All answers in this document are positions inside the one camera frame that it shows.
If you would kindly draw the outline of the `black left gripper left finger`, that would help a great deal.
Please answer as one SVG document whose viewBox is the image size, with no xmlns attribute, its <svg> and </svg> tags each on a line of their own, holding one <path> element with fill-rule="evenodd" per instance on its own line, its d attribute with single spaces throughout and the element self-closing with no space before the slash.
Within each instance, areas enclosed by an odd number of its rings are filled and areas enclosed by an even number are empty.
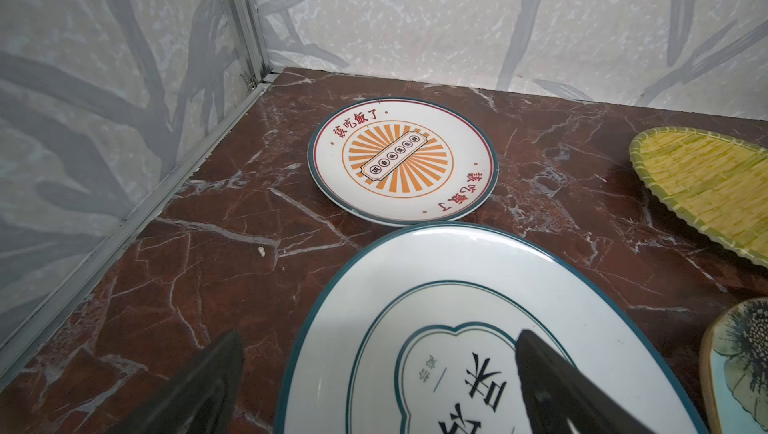
<svg viewBox="0 0 768 434">
<path fill-rule="evenodd" d="M 222 334 L 110 433 L 227 433 L 244 366 L 242 338 Z"/>
</svg>

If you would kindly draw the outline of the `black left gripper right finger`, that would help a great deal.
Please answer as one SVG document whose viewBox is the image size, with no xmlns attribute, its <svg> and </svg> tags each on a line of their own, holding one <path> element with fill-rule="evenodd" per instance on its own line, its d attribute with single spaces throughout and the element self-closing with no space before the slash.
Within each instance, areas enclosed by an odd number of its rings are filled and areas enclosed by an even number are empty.
<svg viewBox="0 0 768 434">
<path fill-rule="evenodd" d="M 648 433 L 531 330 L 516 342 L 522 397 L 533 433 Z"/>
</svg>

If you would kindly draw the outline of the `light green flower plate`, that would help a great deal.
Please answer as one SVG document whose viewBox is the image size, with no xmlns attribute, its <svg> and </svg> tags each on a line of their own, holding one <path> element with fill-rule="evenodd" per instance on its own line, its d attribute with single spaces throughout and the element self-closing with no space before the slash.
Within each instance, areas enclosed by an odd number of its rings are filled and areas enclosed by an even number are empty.
<svg viewBox="0 0 768 434">
<path fill-rule="evenodd" d="M 767 431 L 767 299 L 745 300 L 706 330 L 699 377 L 712 433 Z"/>
</svg>

